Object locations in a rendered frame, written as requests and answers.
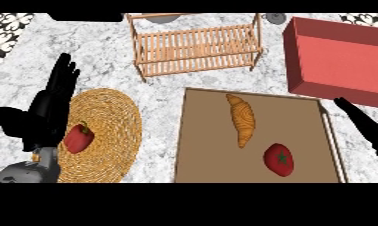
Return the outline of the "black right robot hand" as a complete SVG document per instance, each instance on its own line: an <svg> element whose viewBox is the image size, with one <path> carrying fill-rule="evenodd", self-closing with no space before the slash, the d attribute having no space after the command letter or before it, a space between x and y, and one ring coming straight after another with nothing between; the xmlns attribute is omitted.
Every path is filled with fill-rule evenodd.
<svg viewBox="0 0 378 226"><path fill-rule="evenodd" d="M344 97L336 98L334 103L339 106L339 108L347 113L349 118L365 139L371 142L372 148L378 155L378 123L364 113L364 111L349 102L349 100Z"/></svg>

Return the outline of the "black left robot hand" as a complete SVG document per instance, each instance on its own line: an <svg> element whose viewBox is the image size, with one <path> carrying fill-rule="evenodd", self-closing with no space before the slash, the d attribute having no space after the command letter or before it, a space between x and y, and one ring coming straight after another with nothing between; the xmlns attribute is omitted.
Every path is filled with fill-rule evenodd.
<svg viewBox="0 0 378 226"><path fill-rule="evenodd" d="M23 139L25 152L56 147L64 139L79 75L71 55L62 53L30 109L0 107L0 128L8 136Z"/></svg>

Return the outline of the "red tomato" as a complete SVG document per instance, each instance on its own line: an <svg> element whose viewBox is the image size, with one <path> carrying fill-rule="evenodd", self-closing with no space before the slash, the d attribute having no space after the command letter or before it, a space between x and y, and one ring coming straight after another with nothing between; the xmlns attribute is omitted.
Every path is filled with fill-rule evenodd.
<svg viewBox="0 0 378 226"><path fill-rule="evenodd" d="M275 143L263 155L265 165L281 177L287 177L294 171L294 158L285 145Z"/></svg>

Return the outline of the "brown wooden tray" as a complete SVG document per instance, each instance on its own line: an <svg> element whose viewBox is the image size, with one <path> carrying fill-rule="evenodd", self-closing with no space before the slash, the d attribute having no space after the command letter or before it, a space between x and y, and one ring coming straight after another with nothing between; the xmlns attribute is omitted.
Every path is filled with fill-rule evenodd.
<svg viewBox="0 0 378 226"><path fill-rule="evenodd" d="M185 92L176 182L344 183L343 160L328 112L312 98L240 93L250 103L256 131L244 147L232 122L226 91ZM294 171L282 177L265 165L274 144L293 154Z"/></svg>

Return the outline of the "wooden tiered shelf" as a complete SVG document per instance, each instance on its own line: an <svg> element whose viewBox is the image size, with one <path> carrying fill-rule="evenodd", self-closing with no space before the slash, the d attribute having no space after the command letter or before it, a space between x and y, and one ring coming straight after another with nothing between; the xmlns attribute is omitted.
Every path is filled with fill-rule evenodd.
<svg viewBox="0 0 378 226"><path fill-rule="evenodd" d="M183 16L183 13L126 14L133 44L133 65L148 77L237 67L254 69L263 54L262 15L248 24L192 30L139 33L138 19Z"/></svg>

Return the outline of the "red bell pepper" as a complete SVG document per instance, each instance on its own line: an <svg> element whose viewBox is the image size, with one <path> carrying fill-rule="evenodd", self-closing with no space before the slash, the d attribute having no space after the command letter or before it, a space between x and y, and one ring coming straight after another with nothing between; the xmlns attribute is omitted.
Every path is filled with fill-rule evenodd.
<svg viewBox="0 0 378 226"><path fill-rule="evenodd" d="M64 144L67 146L68 151L73 154L80 153L87 146L92 144L95 139L95 133L89 128L89 125L85 121L82 121L71 129L65 139Z"/></svg>

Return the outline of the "round woven wicker placemat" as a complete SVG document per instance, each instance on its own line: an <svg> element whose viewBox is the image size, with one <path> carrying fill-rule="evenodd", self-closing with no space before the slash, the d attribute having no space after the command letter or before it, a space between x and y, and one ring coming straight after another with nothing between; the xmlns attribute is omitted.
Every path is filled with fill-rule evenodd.
<svg viewBox="0 0 378 226"><path fill-rule="evenodd" d="M59 182L120 182L142 143L142 118L132 98L110 88L82 92L71 99L67 131L83 122L95 133L93 142L77 154L59 144Z"/></svg>

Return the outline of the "red rectangular box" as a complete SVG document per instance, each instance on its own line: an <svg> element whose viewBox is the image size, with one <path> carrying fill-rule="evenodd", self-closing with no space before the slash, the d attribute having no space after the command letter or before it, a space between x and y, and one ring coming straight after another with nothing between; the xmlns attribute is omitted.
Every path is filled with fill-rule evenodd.
<svg viewBox="0 0 378 226"><path fill-rule="evenodd" d="M294 17L282 36L288 91L378 107L378 28Z"/></svg>

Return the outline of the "golden croissant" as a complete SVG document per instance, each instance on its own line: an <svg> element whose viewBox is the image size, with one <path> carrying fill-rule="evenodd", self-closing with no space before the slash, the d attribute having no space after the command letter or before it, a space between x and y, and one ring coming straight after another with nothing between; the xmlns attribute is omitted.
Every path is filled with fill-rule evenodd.
<svg viewBox="0 0 378 226"><path fill-rule="evenodd" d="M244 148L256 130L254 112L250 103L240 97L228 94L226 99L231 105L232 122L238 132L238 146Z"/></svg>

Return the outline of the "black appliance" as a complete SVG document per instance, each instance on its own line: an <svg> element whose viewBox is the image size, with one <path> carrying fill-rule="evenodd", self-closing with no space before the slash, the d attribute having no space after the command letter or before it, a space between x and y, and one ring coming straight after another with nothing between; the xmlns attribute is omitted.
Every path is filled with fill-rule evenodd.
<svg viewBox="0 0 378 226"><path fill-rule="evenodd" d="M83 21L83 22L121 22L121 13L51 13L49 16L56 21Z"/></svg>

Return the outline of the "grey round object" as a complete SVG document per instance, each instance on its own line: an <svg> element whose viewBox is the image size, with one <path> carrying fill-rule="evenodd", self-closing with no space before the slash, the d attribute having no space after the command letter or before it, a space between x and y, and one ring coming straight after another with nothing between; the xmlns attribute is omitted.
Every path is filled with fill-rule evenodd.
<svg viewBox="0 0 378 226"><path fill-rule="evenodd" d="M157 24L166 24L166 23L170 23L173 22L178 18L181 17L181 15L173 15L173 16L155 16L155 17L147 17L145 19L152 22L152 23L157 23Z"/></svg>

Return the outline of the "small grey disc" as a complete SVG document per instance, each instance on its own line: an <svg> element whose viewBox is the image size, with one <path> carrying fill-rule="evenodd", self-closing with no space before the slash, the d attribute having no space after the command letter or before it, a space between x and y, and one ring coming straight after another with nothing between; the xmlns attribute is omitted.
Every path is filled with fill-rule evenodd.
<svg viewBox="0 0 378 226"><path fill-rule="evenodd" d="M284 13L268 13L266 14L266 20L275 24L281 25L287 21L287 15Z"/></svg>

